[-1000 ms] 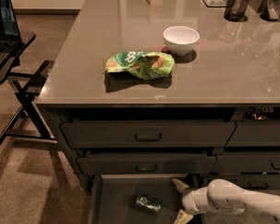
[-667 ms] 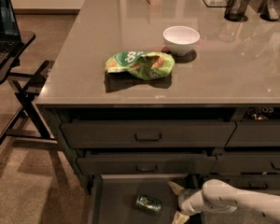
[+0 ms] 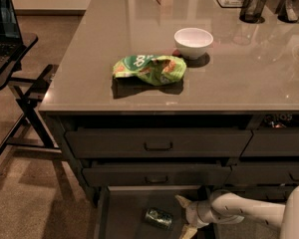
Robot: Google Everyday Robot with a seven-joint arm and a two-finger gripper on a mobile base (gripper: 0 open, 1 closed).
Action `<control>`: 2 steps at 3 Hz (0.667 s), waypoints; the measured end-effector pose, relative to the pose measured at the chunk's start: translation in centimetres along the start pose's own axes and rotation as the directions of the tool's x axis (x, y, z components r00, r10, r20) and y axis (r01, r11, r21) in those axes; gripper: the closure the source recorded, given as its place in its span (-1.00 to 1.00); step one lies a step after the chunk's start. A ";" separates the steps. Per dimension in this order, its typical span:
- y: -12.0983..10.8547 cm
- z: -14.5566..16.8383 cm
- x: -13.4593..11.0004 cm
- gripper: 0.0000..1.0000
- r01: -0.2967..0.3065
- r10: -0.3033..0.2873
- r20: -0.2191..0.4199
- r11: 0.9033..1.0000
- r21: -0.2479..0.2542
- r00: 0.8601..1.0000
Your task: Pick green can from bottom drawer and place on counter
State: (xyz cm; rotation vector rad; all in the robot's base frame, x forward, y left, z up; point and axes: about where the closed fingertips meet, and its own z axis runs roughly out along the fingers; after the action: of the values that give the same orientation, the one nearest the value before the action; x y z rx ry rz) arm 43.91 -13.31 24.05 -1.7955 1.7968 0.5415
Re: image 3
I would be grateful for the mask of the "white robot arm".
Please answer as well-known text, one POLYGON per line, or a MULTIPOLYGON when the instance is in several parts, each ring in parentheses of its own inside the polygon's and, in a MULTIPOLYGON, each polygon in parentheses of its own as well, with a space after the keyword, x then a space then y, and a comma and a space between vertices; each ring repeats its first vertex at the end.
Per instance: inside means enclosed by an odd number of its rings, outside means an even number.
POLYGON ((179 239, 191 239, 199 228, 211 223, 237 224, 244 218, 278 229, 279 239, 299 239, 299 185, 283 204, 243 198, 222 189, 201 201, 181 195, 175 198, 185 210, 187 221, 179 239))

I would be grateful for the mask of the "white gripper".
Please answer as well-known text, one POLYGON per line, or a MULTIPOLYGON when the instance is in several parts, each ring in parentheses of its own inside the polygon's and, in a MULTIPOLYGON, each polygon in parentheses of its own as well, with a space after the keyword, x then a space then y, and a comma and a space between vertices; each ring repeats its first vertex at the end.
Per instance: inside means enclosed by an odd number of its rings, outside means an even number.
POLYGON ((181 229, 179 239, 192 239, 197 233, 197 228, 205 227, 209 224, 204 215, 209 211, 209 204, 204 201, 191 201, 181 195, 177 195, 176 200, 182 208, 185 208, 185 216, 188 224, 184 224, 181 229))

